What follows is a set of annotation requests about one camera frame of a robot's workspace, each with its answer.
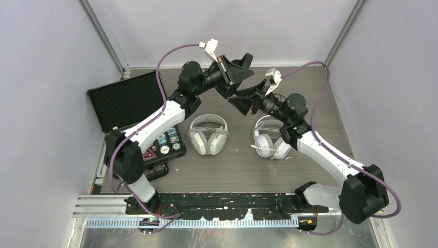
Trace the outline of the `white round gaming headphones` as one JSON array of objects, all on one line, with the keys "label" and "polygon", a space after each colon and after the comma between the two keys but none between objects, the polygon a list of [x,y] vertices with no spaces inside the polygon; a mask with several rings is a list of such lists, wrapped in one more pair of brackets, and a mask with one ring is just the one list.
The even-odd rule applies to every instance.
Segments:
[{"label": "white round gaming headphones", "polygon": [[257,120],[252,130],[254,143],[251,145],[262,158],[282,160],[291,150],[280,135],[283,123],[272,116],[265,115]]}]

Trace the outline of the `white grey angular headphones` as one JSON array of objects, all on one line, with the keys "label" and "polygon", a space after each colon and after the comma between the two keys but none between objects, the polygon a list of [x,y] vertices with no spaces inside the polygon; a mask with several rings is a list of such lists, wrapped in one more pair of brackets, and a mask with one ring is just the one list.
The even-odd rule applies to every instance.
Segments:
[{"label": "white grey angular headphones", "polygon": [[190,124],[188,135],[194,149],[202,156],[220,153],[230,136],[226,120],[214,114],[195,118]]}]

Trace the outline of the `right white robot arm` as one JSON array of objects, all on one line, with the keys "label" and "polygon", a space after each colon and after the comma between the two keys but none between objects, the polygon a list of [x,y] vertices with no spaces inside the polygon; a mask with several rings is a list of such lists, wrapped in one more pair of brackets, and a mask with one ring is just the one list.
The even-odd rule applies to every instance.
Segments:
[{"label": "right white robot arm", "polygon": [[254,87],[238,90],[228,101],[243,115],[261,111],[280,121],[283,141],[312,158],[339,183],[338,187],[326,187],[308,182],[297,188],[294,200],[298,210],[333,208],[350,222],[360,224],[389,204],[383,172],[378,166],[360,165],[325,141],[305,120],[308,108],[304,96],[292,93],[280,101],[265,84],[263,80]]}]

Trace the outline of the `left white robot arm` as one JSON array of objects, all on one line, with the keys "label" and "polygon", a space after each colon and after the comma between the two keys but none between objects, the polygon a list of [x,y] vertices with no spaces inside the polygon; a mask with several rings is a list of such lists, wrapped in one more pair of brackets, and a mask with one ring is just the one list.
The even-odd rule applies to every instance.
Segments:
[{"label": "left white robot arm", "polygon": [[196,61],[185,63],[176,90],[157,111],[125,131],[113,130],[106,135],[104,164],[127,184],[144,213],[154,213],[159,205],[156,190],[144,174],[147,148],[167,129],[190,117],[201,104],[201,94],[215,89],[224,99],[233,96],[242,81],[254,75],[252,61],[253,55],[246,53],[232,61],[221,55],[207,69]]}]

